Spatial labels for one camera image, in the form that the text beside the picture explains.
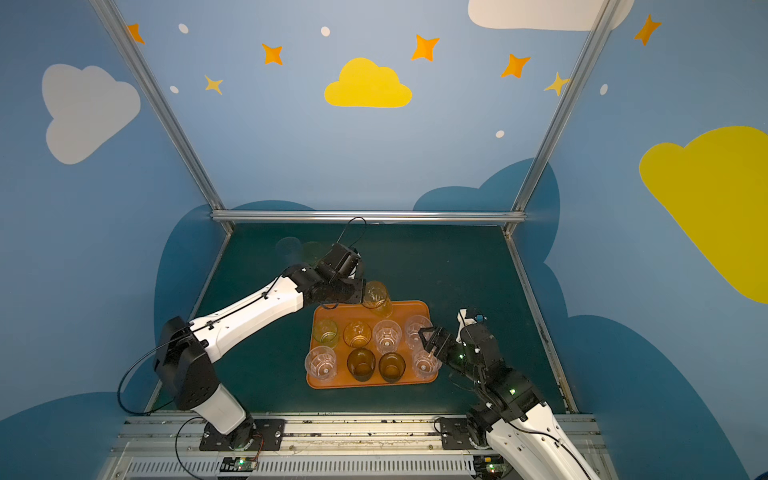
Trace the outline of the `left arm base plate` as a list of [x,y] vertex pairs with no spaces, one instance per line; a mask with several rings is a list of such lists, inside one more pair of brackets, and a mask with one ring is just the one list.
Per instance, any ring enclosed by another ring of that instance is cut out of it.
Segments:
[[286,421],[282,418],[247,418],[228,434],[207,422],[199,444],[201,451],[277,451],[280,449]]

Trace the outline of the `clear faceted glass back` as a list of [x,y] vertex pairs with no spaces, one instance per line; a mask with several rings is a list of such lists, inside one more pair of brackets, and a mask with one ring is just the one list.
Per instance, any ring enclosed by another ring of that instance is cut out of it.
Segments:
[[330,382],[337,376],[337,355],[331,347],[314,347],[306,355],[304,367],[309,382]]

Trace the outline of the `short green glass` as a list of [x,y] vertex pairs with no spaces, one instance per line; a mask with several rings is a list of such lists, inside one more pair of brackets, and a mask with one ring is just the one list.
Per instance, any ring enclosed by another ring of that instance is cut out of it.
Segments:
[[319,346],[334,348],[339,340],[337,323],[333,319],[315,320],[312,338]]

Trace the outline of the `tall amber glass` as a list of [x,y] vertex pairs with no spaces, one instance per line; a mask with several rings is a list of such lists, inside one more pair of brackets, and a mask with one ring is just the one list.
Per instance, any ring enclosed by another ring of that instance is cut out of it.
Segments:
[[362,305],[380,318],[390,318],[393,313],[389,290],[380,281],[368,281],[366,283]]

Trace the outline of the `tall clear bluish glass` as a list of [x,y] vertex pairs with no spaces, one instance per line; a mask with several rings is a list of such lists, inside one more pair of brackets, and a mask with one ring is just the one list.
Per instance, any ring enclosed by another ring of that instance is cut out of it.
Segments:
[[303,244],[297,237],[284,237],[275,245],[275,251],[284,266],[302,263]]

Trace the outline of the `small olive textured cup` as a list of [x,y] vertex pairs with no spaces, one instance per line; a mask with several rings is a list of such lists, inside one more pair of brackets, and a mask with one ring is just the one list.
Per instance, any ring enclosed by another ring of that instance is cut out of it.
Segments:
[[405,359],[397,352],[383,354],[378,363],[379,374],[387,383],[397,383],[406,371]]

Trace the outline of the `dark olive textured cup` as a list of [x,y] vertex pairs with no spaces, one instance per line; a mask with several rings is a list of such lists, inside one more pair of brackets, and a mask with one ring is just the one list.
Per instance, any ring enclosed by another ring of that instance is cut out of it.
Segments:
[[376,357],[371,350],[356,348],[352,350],[346,361],[347,369],[358,382],[367,382],[376,369]]

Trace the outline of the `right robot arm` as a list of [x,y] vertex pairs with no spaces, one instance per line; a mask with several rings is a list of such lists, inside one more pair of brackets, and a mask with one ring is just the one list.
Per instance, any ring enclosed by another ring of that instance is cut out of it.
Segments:
[[523,479],[596,479],[535,385],[503,359],[482,323],[418,331],[425,351],[470,379],[480,404],[467,414],[477,446],[488,447]]

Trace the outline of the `short yellow glass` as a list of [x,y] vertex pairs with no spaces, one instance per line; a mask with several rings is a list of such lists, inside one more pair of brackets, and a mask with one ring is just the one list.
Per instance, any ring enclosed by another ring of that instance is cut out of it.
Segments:
[[372,328],[362,320],[350,322],[343,331],[343,340],[353,349],[365,348],[372,339]]

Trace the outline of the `orange plastic tray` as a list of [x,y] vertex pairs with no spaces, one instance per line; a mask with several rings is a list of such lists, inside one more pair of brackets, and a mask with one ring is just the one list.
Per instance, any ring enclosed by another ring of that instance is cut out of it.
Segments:
[[[325,309],[322,307],[319,307],[315,310],[314,317],[313,317],[313,324],[315,320],[320,319],[333,319],[337,325],[338,325],[338,332],[339,332],[339,340],[337,345],[333,348],[336,355],[337,355],[337,361],[338,361],[338,372],[337,376],[331,380],[330,382],[309,382],[307,375],[306,380],[308,385],[313,389],[349,389],[349,388],[363,388],[363,387],[378,387],[378,386],[395,386],[395,385],[419,385],[419,384],[428,384],[433,382],[438,375],[431,379],[431,380],[419,380],[415,377],[415,375],[412,372],[412,351],[406,344],[406,341],[404,340],[404,332],[403,327],[405,322],[414,315],[424,315],[430,319],[429,309],[427,305],[421,301],[396,301],[393,303],[393,313],[390,318],[380,318],[379,316],[375,315],[373,312],[369,311],[362,305],[341,305],[335,309]],[[387,383],[385,382],[382,377],[379,374],[378,370],[378,363],[379,359],[383,354],[380,354],[376,347],[373,340],[373,335],[370,343],[365,347],[368,350],[371,350],[375,357],[376,357],[376,369],[371,377],[370,380],[367,382],[358,382],[356,381],[350,372],[347,369],[346,361],[349,353],[354,350],[353,348],[350,348],[347,346],[343,340],[343,331],[344,328],[352,321],[354,320],[362,320],[365,321],[370,325],[372,328],[381,320],[394,320],[397,322],[401,328],[402,328],[402,340],[400,343],[400,346],[398,350],[396,351],[399,353],[406,362],[406,371],[401,378],[401,380],[397,383]],[[310,344],[310,350],[314,347],[319,346],[312,338],[311,344]]]

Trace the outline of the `clear faceted glass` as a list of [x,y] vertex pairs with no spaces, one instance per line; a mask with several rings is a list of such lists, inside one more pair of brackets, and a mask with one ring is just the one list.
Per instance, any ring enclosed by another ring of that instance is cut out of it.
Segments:
[[419,331],[423,328],[430,328],[432,323],[430,319],[424,315],[411,316],[404,324],[404,340],[407,346],[412,351],[418,351],[423,349],[422,341],[419,336]]
[[337,355],[331,347],[314,347],[306,355],[304,367],[309,382],[330,382],[337,376]]
[[396,352],[402,340],[402,328],[394,320],[379,321],[373,328],[373,340],[380,354]]
[[442,362],[431,353],[424,350],[412,353],[412,372],[419,380],[426,381],[435,378],[441,367]]

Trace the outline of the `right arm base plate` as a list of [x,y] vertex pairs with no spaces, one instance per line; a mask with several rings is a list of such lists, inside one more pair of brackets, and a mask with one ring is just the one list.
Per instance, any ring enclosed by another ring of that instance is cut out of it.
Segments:
[[484,450],[485,433],[467,417],[438,417],[434,426],[444,450]]

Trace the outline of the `tall green glass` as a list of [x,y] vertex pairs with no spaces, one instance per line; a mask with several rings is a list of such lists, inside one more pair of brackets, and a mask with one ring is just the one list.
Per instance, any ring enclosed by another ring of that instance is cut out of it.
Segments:
[[329,246],[317,241],[309,241],[302,244],[302,261],[315,266],[329,251]]

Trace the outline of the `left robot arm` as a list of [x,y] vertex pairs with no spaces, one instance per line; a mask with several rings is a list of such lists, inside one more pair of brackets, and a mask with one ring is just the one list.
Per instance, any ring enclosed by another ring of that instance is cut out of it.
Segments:
[[161,331],[153,369],[182,410],[201,416],[239,448],[253,420],[219,380],[214,364],[243,340],[272,322],[313,304],[359,304],[364,268],[293,265],[267,286],[207,316],[168,320]]

